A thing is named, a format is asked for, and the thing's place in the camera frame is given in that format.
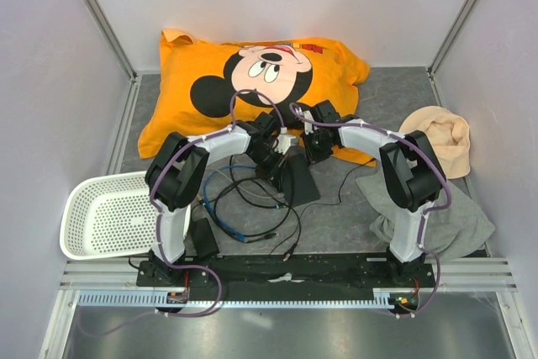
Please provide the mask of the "black network switch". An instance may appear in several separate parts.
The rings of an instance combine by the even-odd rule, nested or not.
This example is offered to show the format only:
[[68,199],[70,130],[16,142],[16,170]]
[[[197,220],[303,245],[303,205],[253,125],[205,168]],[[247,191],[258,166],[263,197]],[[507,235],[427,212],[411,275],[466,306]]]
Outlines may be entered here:
[[272,184],[294,208],[320,199],[318,187],[309,169],[309,162],[303,153],[288,157],[277,171]]

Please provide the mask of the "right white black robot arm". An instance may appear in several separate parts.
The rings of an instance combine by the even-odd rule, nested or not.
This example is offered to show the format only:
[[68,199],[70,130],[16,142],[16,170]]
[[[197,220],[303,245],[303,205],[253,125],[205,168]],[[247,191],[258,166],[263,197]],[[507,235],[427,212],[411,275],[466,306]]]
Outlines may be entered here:
[[353,115],[341,117],[329,101],[292,114],[304,124],[302,139],[313,163],[328,158],[334,147],[358,150],[378,161],[388,196],[397,206],[393,238],[387,248],[386,279],[404,286],[429,252],[425,230],[430,213],[451,206],[446,175],[425,133],[393,132]]

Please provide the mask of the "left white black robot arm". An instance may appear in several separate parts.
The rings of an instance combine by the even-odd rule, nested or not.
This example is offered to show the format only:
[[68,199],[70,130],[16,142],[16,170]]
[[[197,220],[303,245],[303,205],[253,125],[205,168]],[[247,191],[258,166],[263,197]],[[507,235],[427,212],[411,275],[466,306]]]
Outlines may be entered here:
[[217,131],[184,136],[170,133],[145,174],[150,202],[157,209],[156,241],[151,250],[160,260],[155,275],[167,286],[184,277],[178,261],[185,254],[185,228],[191,203],[202,186],[208,165],[233,155],[248,155],[257,167],[273,173],[283,166],[298,138],[263,113],[254,121],[234,121]]

